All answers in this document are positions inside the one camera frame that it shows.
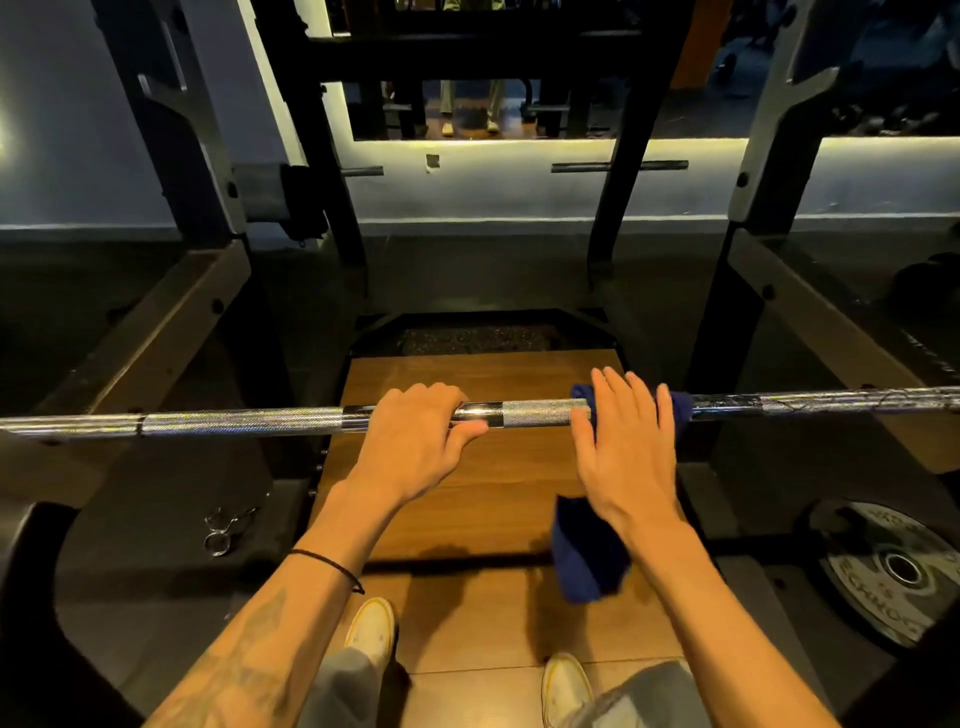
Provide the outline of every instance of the right hand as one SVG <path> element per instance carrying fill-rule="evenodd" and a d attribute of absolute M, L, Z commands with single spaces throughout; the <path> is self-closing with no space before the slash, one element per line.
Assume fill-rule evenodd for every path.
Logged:
<path fill-rule="evenodd" d="M 582 409 L 570 414 L 577 471 L 593 510 L 636 549 L 637 535 L 683 523 L 676 502 L 673 401 L 661 384 L 654 404 L 633 372 L 624 380 L 607 367 L 594 369 L 591 378 L 595 444 L 588 414 Z"/>

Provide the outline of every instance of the shoe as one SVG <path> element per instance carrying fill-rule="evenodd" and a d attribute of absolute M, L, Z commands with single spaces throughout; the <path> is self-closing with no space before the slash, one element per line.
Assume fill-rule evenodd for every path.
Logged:
<path fill-rule="evenodd" d="M 593 689 L 580 661 L 561 652 L 547 662 L 540 683 L 543 727 L 559 728 L 564 719 L 593 701 Z"/>
<path fill-rule="evenodd" d="M 383 679 L 383 672 L 396 653 L 398 636 L 394 605 L 375 596 L 360 605 L 347 630 L 344 647 L 353 647 L 367 655 L 380 679 Z"/>

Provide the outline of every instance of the gym floor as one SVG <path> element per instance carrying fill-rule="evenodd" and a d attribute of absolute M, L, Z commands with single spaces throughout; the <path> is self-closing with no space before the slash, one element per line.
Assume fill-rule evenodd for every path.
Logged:
<path fill-rule="evenodd" d="M 884 295 L 903 266 L 960 251 L 949 234 L 808 233 L 799 239 L 870 300 Z M 675 388 L 683 382 L 720 243 L 719 234 L 625 235 L 618 243 L 616 275 L 629 283 L 634 313 L 657 350 L 664 380 Z M 367 244 L 368 314 L 588 304 L 584 236 L 391 237 Z M 149 250 L 135 244 L 5 246 L 0 411 L 27 412 L 179 254 L 179 246 L 159 244 Z M 344 362 L 331 360 L 331 352 L 354 322 L 343 313 L 346 293 L 331 251 L 287 251 L 257 262 L 295 388 L 307 403 L 337 400 Z M 909 322 L 908 329 L 956 364 L 958 323 L 960 305 L 953 301 L 934 317 Z M 476 335 L 451 337 L 451 326 L 473 328 Z M 405 335 L 418 341 L 417 353 L 454 353 L 458 341 L 471 352 L 477 342 L 498 351 L 512 346 L 481 330 L 489 326 L 495 324 L 465 318 L 440 336 L 422 330 Z M 576 346 L 550 332 L 542 341 Z M 444 351 L 423 350 L 431 346 Z M 764 316 L 741 391 L 839 386 L 789 330 Z M 164 408 L 239 405 L 212 338 Z M 869 418 L 731 423 L 712 465 L 743 535 L 755 537 L 745 544 L 775 585 L 834 711 L 847 725 L 881 724 L 864 713 L 863 697 L 871 692 L 876 707 L 877 687 L 871 686 L 877 684 L 893 699 L 891 685 L 878 681 L 899 655 L 866 636 L 811 583 L 807 555 L 793 538 L 797 521 L 818 497 L 862 497 L 906 511 L 956 540 L 960 511 L 950 494 Z M 253 442 L 145 442 L 127 451 L 78 517 L 58 569 L 60 623 L 137 710 L 152 710 L 235 609 L 238 564 L 227 557 L 211 566 L 196 548 L 209 502 L 241 508 L 262 494 L 268 477 Z"/>

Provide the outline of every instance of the blue towel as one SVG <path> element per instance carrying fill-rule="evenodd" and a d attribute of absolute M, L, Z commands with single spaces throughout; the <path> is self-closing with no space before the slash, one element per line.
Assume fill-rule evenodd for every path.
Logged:
<path fill-rule="evenodd" d="M 596 432 L 597 410 L 593 387 L 574 384 L 573 398 L 587 400 Z M 679 434 L 693 415 L 693 398 L 671 392 L 673 417 Z M 564 599 L 586 604 L 620 590 L 630 567 L 630 554 L 610 525 L 596 515 L 585 497 L 557 496 L 553 528 L 553 563 Z"/>

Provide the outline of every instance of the left hand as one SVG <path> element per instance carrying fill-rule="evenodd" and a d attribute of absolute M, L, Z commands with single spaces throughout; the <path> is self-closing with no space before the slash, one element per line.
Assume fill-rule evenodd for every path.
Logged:
<path fill-rule="evenodd" d="M 441 383 L 387 392 L 347 477 L 351 489 L 370 488 L 399 508 L 450 475 L 467 443 L 489 429 L 480 420 L 450 427 L 450 416 L 466 400 L 458 387 Z"/>

